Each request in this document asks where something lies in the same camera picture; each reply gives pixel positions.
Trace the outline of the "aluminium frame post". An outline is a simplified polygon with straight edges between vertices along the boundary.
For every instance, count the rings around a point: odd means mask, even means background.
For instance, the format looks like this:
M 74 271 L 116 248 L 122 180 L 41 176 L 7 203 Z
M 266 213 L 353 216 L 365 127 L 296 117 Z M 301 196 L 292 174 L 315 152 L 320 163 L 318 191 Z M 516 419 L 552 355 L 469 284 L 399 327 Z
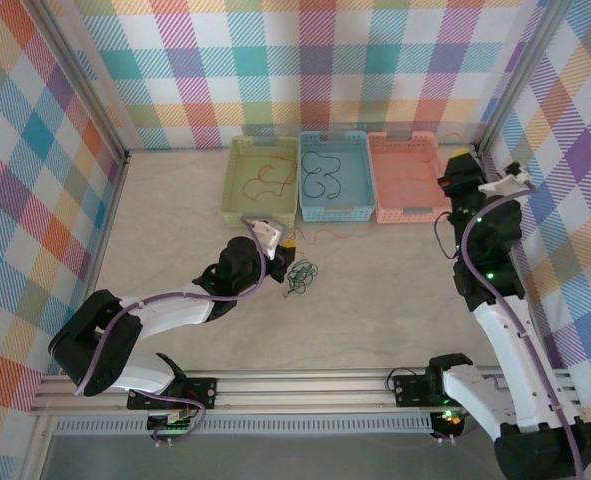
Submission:
M 100 98 L 92 87 L 78 56 L 59 27 L 55 15 L 47 6 L 46 0 L 24 0 L 24 2 L 25 6 L 31 7 L 34 10 L 35 16 L 39 18 L 37 23 L 39 24 L 40 30 L 47 37 L 47 42 L 54 50 L 64 73 L 71 81 L 75 92 L 80 95 L 82 103 L 88 109 L 100 133 L 108 141 L 111 150 L 122 161 L 126 162 L 129 151 L 124 147 L 117 133 L 117 129 L 114 127 L 108 113 L 101 104 Z
M 521 2 L 481 97 L 481 119 L 472 136 L 477 153 L 490 151 L 572 2 Z

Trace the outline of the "green perforated plastic basket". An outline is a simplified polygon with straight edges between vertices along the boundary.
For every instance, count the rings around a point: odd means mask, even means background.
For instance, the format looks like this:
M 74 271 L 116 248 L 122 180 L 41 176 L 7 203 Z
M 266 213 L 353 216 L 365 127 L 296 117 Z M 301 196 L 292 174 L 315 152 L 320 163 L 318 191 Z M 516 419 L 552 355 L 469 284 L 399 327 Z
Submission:
M 294 224 L 299 194 L 295 137 L 235 137 L 228 151 L 220 213 L 229 227 L 243 217 Z

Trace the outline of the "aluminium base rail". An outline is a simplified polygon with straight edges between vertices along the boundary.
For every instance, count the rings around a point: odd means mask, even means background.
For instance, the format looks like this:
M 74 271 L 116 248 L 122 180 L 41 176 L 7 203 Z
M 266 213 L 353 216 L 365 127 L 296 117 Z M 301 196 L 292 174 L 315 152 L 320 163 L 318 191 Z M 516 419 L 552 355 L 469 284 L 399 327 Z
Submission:
M 491 412 L 507 416 L 515 411 L 534 412 L 536 407 L 579 399 L 569 373 L 558 370 L 555 395 L 535 385 L 511 388 L 496 367 L 460 366 L 447 376 L 457 392 L 471 387 Z M 340 414 L 427 411 L 454 413 L 452 400 L 431 402 L 395 383 L 388 369 L 308 369 L 190 371 L 188 378 L 206 385 L 211 414 Z M 75 384 L 65 375 L 45 377 L 31 407 L 33 415 L 128 414 L 131 393 L 121 387 L 85 397 L 76 395 Z

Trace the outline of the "pink perforated plastic basket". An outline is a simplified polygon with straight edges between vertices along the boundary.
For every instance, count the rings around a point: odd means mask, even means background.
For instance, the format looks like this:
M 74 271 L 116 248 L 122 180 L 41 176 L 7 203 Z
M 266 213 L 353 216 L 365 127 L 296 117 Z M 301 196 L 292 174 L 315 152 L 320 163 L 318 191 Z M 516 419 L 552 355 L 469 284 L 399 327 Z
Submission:
M 433 133 L 373 132 L 367 140 L 379 224 L 430 223 L 450 210 L 438 184 L 445 167 Z

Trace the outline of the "aluminium frame side rail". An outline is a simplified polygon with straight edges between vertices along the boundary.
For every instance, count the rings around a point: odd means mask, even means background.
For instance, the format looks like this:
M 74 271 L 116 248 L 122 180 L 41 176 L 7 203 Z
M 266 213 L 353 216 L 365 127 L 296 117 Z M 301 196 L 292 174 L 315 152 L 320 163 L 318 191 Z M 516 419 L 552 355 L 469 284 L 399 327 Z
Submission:
M 130 159 L 131 153 L 127 151 L 125 157 L 119 163 L 114 192 L 109 202 L 105 221 L 101 229 L 96 255 L 93 258 L 88 282 L 83 293 L 83 300 L 85 300 L 96 288 L 112 226 L 128 174 Z M 29 416 L 29 435 L 26 442 L 27 450 L 11 480 L 39 480 L 41 478 L 58 419 L 58 415 L 31 414 Z
M 508 198 L 520 203 L 534 194 L 522 191 Z M 528 300 L 497 298 L 474 315 L 495 350 L 511 388 L 535 385 L 555 395 L 556 370 L 531 317 Z M 532 413 L 515 411 L 515 420 L 494 427 L 495 455 L 509 480 L 587 480 L 591 463 L 591 421 L 582 419 L 576 404 L 538 406 Z

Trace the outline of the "blue perforated plastic basket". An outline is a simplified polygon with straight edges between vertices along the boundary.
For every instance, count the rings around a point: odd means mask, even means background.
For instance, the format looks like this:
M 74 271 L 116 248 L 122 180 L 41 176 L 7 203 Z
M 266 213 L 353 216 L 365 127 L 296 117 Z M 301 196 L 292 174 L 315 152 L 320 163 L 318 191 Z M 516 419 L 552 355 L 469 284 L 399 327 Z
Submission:
M 299 203 L 305 222 L 367 222 L 377 205 L 363 131 L 299 134 Z

